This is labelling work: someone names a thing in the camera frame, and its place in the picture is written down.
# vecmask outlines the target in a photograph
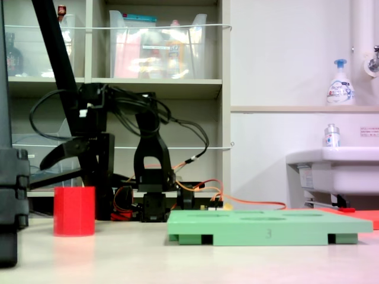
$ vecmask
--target pipe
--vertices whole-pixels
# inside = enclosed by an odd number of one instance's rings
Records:
[[[368,59],[374,58],[374,0],[352,0],[352,55],[351,77],[358,105],[377,105],[372,89],[372,77],[364,69]]]

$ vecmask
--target storage box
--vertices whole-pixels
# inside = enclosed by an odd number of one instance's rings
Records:
[[[69,127],[67,121],[64,120],[58,133],[51,134],[54,136],[70,137]],[[62,160],[47,170],[40,170],[40,163],[55,147],[62,144],[64,141],[56,141],[44,138],[38,134],[13,134],[12,143],[13,148],[25,149],[28,151],[30,162],[30,181],[48,178],[51,175],[62,173],[67,170],[80,168],[78,158],[69,158]],[[45,188],[54,188],[55,186],[81,186],[80,178],[66,180],[64,182],[55,183],[54,185],[46,186]]]
[[[76,77],[84,76],[84,30],[74,30],[78,25],[75,15],[65,15],[61,23],[62,35]],[[47,55],[42,33],[38,28],[6,27],[14,34],[14,48],[21,53],[21,71],[10,76],[53,78],[54,73]]]
[[[196,16],[193,25],[206,23]],[[110,11],[112,78],[205,79],[205,27],[127,28]]]

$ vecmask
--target soap dispenser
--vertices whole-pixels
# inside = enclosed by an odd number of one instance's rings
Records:
[[[327,105],[355,105],[355,91],[343,69],[346,63],[345,59],[334,61],[338,71],[330,84]]]

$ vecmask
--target red cylinder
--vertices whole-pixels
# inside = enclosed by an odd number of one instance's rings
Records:
[[[80,237],[95,233],[95,188],[56,187],[54,235]]]

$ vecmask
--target green foam board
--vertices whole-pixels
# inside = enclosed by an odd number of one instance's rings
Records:
[[[309,246],[356,244],[372,222],[320,210],[175,210],[168,219],[170,241],[215,246]]]

